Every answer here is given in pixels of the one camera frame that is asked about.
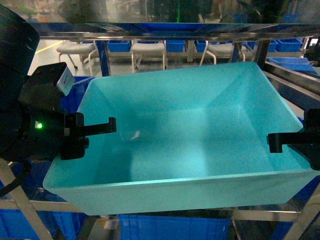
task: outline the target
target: stainless steel bar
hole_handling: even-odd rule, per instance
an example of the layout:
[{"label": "stainless steel bar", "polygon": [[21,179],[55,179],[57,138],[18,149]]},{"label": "stainless steel bar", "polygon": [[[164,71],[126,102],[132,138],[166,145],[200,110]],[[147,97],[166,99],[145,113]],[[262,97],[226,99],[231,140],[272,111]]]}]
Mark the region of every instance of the stainless steel bar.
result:
[{"label": "stainless steel bar", "polygon": [[256,62],[261,69],[264,68],[269,45],[270,40],[261,40],[257,42],[257,46],[254,46],[252,61]]},{"label": "stainless steel bar", "polygon": [[232,45],[232,51],[229,59],[229,63],[236,63],[240,61],[242,42],[235,42]]},{"label": "stainless steel bar", "polygon": [[236,225],[236,221],[234,219],[232,220],[232,226],[233,226],[233,229],[235,231],[237,240],[241,240],[241,236],[240,236],[240,233],[238,231],[238,228],[237,228],[237,225]]},{"label": "stainless steel bar", "polygon": [[[81,210],[73,206],[69,202],[54,202],[54,201],[29,201],[35,211],[49,211],[49,212],[70,212],[70,213],[82,213]],[[14,200],[0,199],[0,209],[14,209],[17,210],[17,206]]]},{"label": "stainless steel bar", "polygon": [[89,216],[85,220],[80,232],[78,233],[78,235],[76,237],[76,240],[87,240],[96,221],[97,221],[97,219],[98,219],[97,216]]},{"label": "stainless steel bar", "polygon": [[235,208],[197,209],[134,213],[134,215],[293,222],[300,211],[239,210]]},{"label": "stainless steel bar", "polygon": [[0,199],[0,209],[14,209],[18,210],[19,207],[17,206],[14,200],[5,200]]},{"label": "stainless steel bar", "polygon": [[30,201],[36,211],[82,213],[69,202]]},{"label": "stainless steel bar", "polygon": [[42,39],[55,39],[55,40],[72,40],[74,42],[81,41],[93,41],[93,40],[208,40],[210,42],[224,42],[229,40],[234,40],[237,42],[243,41],[256,41],[256,40],[277,40],[277,39],[289,39],[296,37],[312,37],[319,30],[312,29],[312,31],[303,31],[300,32],[292,32],[292,33],[282,33],[282,32],[205,32],[205,33],[186,33],[186,34],[177,34],[176,32],[165,32],[159,34],[157,32],[150,32],[149,34],[142,34],[136,32],[128,32],[128,31],[118,31],[118,32],[94,32],[90,31],[70,31],[70,32],[58,32],[58,31],[43,31],[41,29],[37,29],[40,37]]},{"label": "stainless steel bar", "polygon": [[[8,163],[0,158],[0,180],[6,186],[10,184],[15,179],[13,172],[8,166]],[[53,240],[48,229],[41,221],[36,210],[33,208],[29,202],[28,197],[25,192],[18,186],[16,189],[10,192],[10,195],[14,199],[16,205],[20,208],[21,212],[24,214],[25,218],[28,220],[35,233],[41,240]]]},{"label": "stainless steel bar", "polygon": [[192,63],[194,61],[195,57],[195,43],[194,41],[188,41],[187,42],[187,48],[186,48],[186,61],[188,63]]},{"label": "stainless steel bar", "polygon": [[283,240],[298,240],[320,211],[320,184],[305,204],[299,217],[294,221]]},{"label": "stainless steel bar", "polygon": [[264,74],[282,97],[289,100],[299,108],[303,110],[319,108],[319,95],[268,72],[264,72]]},{"label": "stainless steel bar", "polygon": [[270,62],[265,63],[263,70],[312,93],[320,95],[320,78],[289,70]]}]

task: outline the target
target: metal rack frame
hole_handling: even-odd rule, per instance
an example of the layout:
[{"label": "metal rack frame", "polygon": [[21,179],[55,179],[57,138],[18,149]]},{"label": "metal rack frame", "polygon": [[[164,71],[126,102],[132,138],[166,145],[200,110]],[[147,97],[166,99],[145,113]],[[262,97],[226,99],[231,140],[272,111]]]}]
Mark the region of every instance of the metal rack frame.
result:
[{"label": "metal rack frame", "polygon": [[[228,56],[231,62],[240,60],[238,50],[242,45],[241,42],[258,40],[258,44],[256,44],[252,53],[252,61],[255,61],[260,68],[265,71],[265,75],[279,93],[303,109],[320,106],[320,87],[313,84],[317,80],[304,74],[286,70],[274,64],[265,63],[270,40],[318,36],[320,34],[319,24],[202,23],[199,24],[197,29],[181,34],[177,34],[174,31],[164,31],[161,33],[150,31],[138,23],[42,22],[32,23],[31,25],[37,30],[42,39],[72,40],[78,42],[96,40],[103,76],[109,75],[110,72],[108,57],[126,56],[126,53],[108,53],[106,51],[105,42],[107,40],[186,40],[188,41],[186,52],[181,54],[168,53],[168,57],[186,57],[188,62],[192,62],[194,58],[200,56],[200,54],[194,51],[194,40],[209,40],[212,42],[233,40],[235,42],[233,51],[231,52],[231,56]],[[304,86],[297,85],[296,82],[293,82],[294,79],[303,79],[308,84]],[[15,176],[8,163],[5,160],[0,159],[0,180],[2,183],[7,185],[12,182],[14,178]],[[13,190],[10,195],[13,200],[0,199],[0,209],[21,210],[41,240],[52,240],[53,238],[39,218],[37,211],[81,213],[79,209],[68,202],[29,200],[21,187]],[[290,204],[282,205],[283,210],[264,210],[257,206],[252,207],[252,209],[239,209],[233,207],[138,214],[293,222],[293,226],[284,240],[298,240],[320,211],[320,185],[316,188],[311,198],[302,209],[291,209],[288,205]],[[85,228],[89,228],[94,221],[95,218],[90,218],[89,222],[91,222],[91,224],[85,224]]]}]

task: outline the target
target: metal support beam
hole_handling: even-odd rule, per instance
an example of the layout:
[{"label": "metal support beam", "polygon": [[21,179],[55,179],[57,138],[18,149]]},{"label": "metal support beam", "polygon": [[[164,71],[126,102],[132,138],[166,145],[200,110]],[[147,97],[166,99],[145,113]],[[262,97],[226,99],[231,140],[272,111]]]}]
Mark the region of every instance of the metal support beam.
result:
[{"label": "metal support beam", "polygon": [[100,66],[101,66],[101,73],[102,73],[103,77],[109,76],[111,73],[106,44],[107,44],[106,41],[96,41],[95,42],[96,48],[98,49]]},{"label": "metal support beam", "polygon": [[134,213],[133,215],[204,219],[294,222],[300,211],[239,210],[236,208],[197,209]]},{"label": "metal support beam", "polygon": [[229,63],[236,63],[240,61],[242,42],[235,42],[232,45],[231,56],[229,59]]},{"label": "metal support beam", "polygon": [[264,69],[266,57],[268,54],[270,40],[258,41],[253,48],[252,61],[256,62],[261,69]]},{"label": "metal support beam", "polygon": [[320,95],[319,78],[312,77],[297,71],[289,70],[270,62],[265,63],[263,70],[299,87],[302,87],[314,94]]},{"label": "metal support beam", "polygon": [[[34,200],[31,200],[29,202],[36,211],[82,213],[81,210],[79,210],[69,202]],[[0,199],[0,209],[18,210],[19,207],[14,200]]]},{"label": "metal support beam", "polygon": [[[0,180],[3,185],[10,184],[15,179],[15,175],[8,166],[8,163],[0,158]],[[48,229],[41,221],[39,215],[37,214],[34,207],[29,202],[28,197],[26,196],[25,192],[18,186],[16,189],[10,192],[10,195],[14,199],[16,205],[19,207],[21,212],[24,214],[25,218],[28,220],[30,225],[32,226],[35,233],[41,240],[53,240],[51,237]]]},{"label": "metal support beam", "polygon": [[309,201],[305,204],[299,217],[294,221],[283,240],[299,240],[307,227],[320,211],[320,185],[314,190]]},{"label": "metal support beam", "polygon": [[188,41],[187,42],[187,48],[186,48],[186,61],[188,63],[192,63],[194,61],[195,56],[195,42],[194,41]]},{"label": "metal support beam", "polygon": [[320,96],[300,86],[264,72],[278,93],[303,110],[317,109],[320,106]]}]

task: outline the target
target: metal shelf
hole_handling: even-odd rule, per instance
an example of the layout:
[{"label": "metal shelf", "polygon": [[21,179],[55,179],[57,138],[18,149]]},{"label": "metal shelf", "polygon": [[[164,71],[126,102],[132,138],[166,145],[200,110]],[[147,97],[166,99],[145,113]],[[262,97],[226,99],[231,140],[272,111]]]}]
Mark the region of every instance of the metal shelf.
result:
[{"label": "metal shelf", "polygon": [[[70,14],[62,16],[58,8],[64,2],[62,0],[29,1],[25,3],[20,0],[7,1],[6,6],[28,19],[29,23],[37,30],[42,39],[72,40],[72,41],[107,41],[107,40],[186,40],[188,41],[187,51],[182,53],[168,53],[168,57],[187,58],[192,62],[193,58],[200,58],[202,53],[195,52],[195,40],[209,40],[212,42],[224,42],[233,40],[234,42],[259,41],[254,52],[248,55],[264,69],[266,56],[290,56],[299,57],[298,53],[269,52],[270,40],[289,39],[296,37],[313,37],[320,35],[320,0],[315,1],[291,1],[288,5],[276,6],[281,11],[274,19],[256,19],[247,21],[236,21],[234,16],[241,14],[245,16],[248,11],[240,6],[236,0],[226,0],[223,3],[222,17],[219,20],[210,20],[204,17],[201,22],[172,23],[170,20],[170,7],[164,12],[162,8],[156,13],[149,11],[149,5],[156,5],[157,1],[145,0],[145,12],[143,8],[136,11],[132,1],[79,1],[79,12],[77,8],[72,9],[77,13],[77,17],[71,19]],[[167,0],[167,5],[174,4],[174,0]],[[274,4],[274,1],[265,1],[267,4]],[[36,13],[23,12],[25,7],[36,9]],[[295,24],[283,23],[285,14],[299,16]],[[233,16],[233,20],[226,21],[224,17]],[[232,51],[231,62],[239,60],[237,54],[238,45]],[[99,53],[106,57],[104,46],[98,46]],[[109,53],[110,58],[125,58],[129,53]],[[296,86],[292,82],[282,79],[270,72],[266,73],[270,81],[277,86],[280,94],[299,93],[301,104],[306,106],[310,101],[319,106],[320,97],[314,92],[305,90],[301,86]],[[4,185],[9,184],[14,179],[14,175],[7,162],[0,159],[0,180]],[[13,190],[10,195],[13,200],[0,200],[0,209],[19,209],[30,222],[41,240],[52,240],[48,230],[37,215],[37,211],[57,211],[75,212],[81,211],[67,202],[29,201],[21,187]],[[294,200],[287,204],[277,205],[276,210],[265,209],[262,206],[252,206],[248,208],[222,208],[222,209],[199,209],[185,211],[167,211],[152,213],[137,213],[139,215],[154,216],[175,216],[175,217],[201,217],[201,218],[231,218],[233,220],[254,220],[254,221],[281,221],[294,222],[292,228],[287,233],[284,240],[298,240],[306,230],[311,221],[320,211],[320,186],[316,188],[310,200],[305,206],[300,206]]]}]

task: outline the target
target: black cable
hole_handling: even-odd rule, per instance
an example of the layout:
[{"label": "black cable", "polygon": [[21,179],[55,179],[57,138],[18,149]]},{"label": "black cable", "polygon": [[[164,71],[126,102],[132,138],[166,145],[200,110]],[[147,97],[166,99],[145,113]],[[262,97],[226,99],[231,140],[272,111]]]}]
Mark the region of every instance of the black cable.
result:
[{"label": "black cable", "polygon": [[27,159],[20,159],[17,162],[22,163],[22,171],[11,183],[0,189],[0,198],[19,187],[31,173],[32,164]]}]

